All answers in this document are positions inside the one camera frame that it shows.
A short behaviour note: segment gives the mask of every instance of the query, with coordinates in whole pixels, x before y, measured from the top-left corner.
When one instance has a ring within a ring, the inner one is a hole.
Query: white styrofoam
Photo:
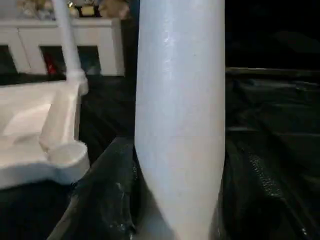
[[[166,223],[145,219],[154,225],[140,226],[143,240],[211,239],[225,159],[224,14],[223,0],[141,1],[135,146]]]
[[[0,88],[0,189],[53,180],[71,184],[89,169],[77,141],[80,82]]]

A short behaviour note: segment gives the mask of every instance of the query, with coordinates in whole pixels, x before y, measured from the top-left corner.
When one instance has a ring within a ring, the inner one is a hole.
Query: wrinkled black plastic
[[[131,206],[138,207],[133,140],[117,137],[78,182],[70,204],[48,240],[130,240]]]
[[[226,99],[220,239],[319,239],[319,85],[231,77]]]

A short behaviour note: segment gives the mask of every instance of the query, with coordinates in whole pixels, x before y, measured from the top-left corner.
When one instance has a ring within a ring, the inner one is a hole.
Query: white cabinet
[[[78,46],[96,47],[102,75],[124,75],[118,19],[74,19],[72,25]],[[2,20],[0,45],[3,42],[9,46],[18,72],[47,74],[41,47],[60,47],[60,30],[55,21]]]
[[[25,53],[18,29],[15,27],[0,28],[0,45],[7,46],[18,73],[30,73],[31,68]]]

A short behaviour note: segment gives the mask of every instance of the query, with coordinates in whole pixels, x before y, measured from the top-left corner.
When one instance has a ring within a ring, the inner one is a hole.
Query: white vertical rod
[[[225,159],[224,0],[142,0],[135,146],[179,240],[208,240]]]
[[[66,65],[66,79],[69,82],[80,81],[85,87],[87,79],[81,69],[67,2],[65,0],[53,0],[52,2],[55,18],[60,28],[62,52]]]

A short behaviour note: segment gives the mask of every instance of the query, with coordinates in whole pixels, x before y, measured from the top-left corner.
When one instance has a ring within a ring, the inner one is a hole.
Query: white pipe
[[[68,82],[80,82],[83,92],[88,91],[85,72],[81,69],[80,58],[70,20],[70,13],[65,0],[52,0],[54,14],[61,34],[63,58],[66,65]]]
[[[225,159],[224,16],[223,0],[141,1],[135,146],[174,239],[211,239]]]

